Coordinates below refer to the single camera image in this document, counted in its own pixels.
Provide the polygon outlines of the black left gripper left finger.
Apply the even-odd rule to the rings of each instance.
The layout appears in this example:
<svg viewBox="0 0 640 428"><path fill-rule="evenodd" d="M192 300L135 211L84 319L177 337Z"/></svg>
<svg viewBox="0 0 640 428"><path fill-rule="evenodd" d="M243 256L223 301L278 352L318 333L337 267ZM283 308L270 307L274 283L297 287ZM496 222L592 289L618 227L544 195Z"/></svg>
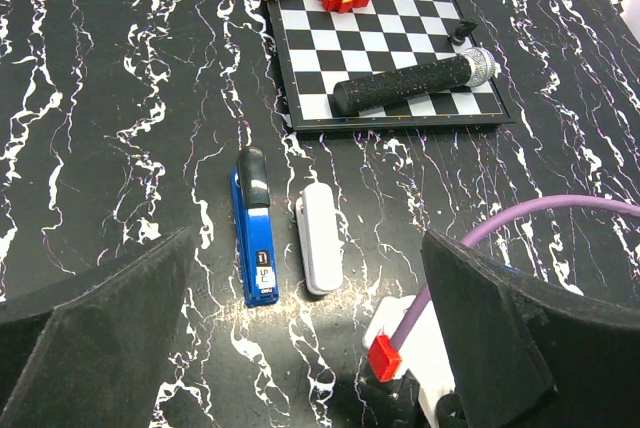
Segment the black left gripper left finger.
<svg viewBox="0 0 640 428"><path fill-rule="evenodd" d="M148 426L193 251L180 228L3 303L2 426Z"/></svg>

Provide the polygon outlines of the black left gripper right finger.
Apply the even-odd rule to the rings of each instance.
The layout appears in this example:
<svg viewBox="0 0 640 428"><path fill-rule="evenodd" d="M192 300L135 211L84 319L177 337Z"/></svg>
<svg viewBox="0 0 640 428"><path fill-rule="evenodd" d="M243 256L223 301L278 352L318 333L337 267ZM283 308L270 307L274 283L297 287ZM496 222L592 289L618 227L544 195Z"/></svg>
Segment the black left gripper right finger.
<svg viewBox="0 0 640 428"><path fill-rule="evenodd" d="M638 426L638 310L576 295L434 231L421 255L469 426Z"/></svg>

